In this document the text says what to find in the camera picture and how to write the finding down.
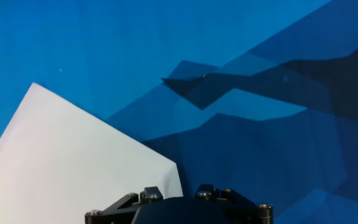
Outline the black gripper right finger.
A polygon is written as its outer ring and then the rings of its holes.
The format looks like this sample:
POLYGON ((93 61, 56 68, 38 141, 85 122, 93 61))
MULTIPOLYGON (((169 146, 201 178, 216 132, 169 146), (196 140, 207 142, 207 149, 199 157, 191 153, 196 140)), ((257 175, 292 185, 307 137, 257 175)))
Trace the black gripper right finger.
POLYGON ((255 204, 233 189, 219 190, 212 184, 201 184, 194 198, 216 205, 228 223, 273 224, 273 205, 255 204))

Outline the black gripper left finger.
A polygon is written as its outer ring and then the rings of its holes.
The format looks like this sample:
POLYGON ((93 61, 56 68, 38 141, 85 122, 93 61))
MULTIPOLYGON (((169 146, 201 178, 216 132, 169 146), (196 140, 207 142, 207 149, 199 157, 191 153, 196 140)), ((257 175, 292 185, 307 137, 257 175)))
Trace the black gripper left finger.
POLYGON ((139 194, 126 194, 104 210, 87 212, 85 224, 131 224, 141 206, 161 200, 163 195, 158 187, 145 187, 139 194))

